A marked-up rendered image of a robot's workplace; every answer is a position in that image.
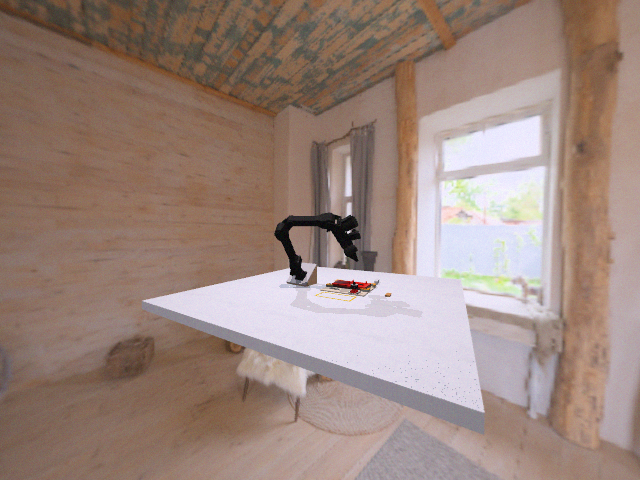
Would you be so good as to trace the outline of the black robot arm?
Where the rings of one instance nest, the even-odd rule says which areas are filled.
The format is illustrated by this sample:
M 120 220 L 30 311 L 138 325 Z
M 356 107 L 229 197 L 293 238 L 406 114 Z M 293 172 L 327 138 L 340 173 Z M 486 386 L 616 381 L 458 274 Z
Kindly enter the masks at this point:
M 335 224 L 337 220 L 337 224 Z M 282 242 L 282 245 L 289 258 L 290 275 L 296 276 L 296 280 L 305 278 L 307 271 L 301 268 L 302 259 L 301 256 L 296 255 L 295 250 L 289 238 L 289 230 L 293 226 L 318 226 L 322 229 L 327 229 L 326 232 L 331 231 L 335 238 L 342 236 L 345 231 L 348 235 L 348 241 L 352 243 L 352 240 L 361 239 L 359 231 L 354 228 L 358 227 L 358 222 L 354 216 L 347 216 L 342 219 L 341 216 L 334 215 L 333 213 L 323 213 L 318 216 L 293 216 L 290 215 L 284 219 L 281 223 L 277 224 L 275 230 L 275 237 Z M 347 231 L 352 232 L 347 233 Z

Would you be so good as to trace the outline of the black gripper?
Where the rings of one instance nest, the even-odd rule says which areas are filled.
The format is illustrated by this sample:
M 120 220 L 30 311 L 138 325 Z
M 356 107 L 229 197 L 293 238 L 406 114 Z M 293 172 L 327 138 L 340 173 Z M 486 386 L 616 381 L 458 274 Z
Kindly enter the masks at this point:
M 342 249 L 344 250 L 344 254 L 346 255 L 346 257 L 349 257 L 351 259 L 353 259 L 354 261 L 358 262 L 358 258 L 356 255 L 356 252 L 358 251 L 358 249 L 356 248 L 355 245 L 353 245 L 353 243 L 350 243 L 348 241 L 348 235 L 346 234 L 346 232 L 336 238 L 337 241 L 339 242 L 339 244 L 341 245 Z

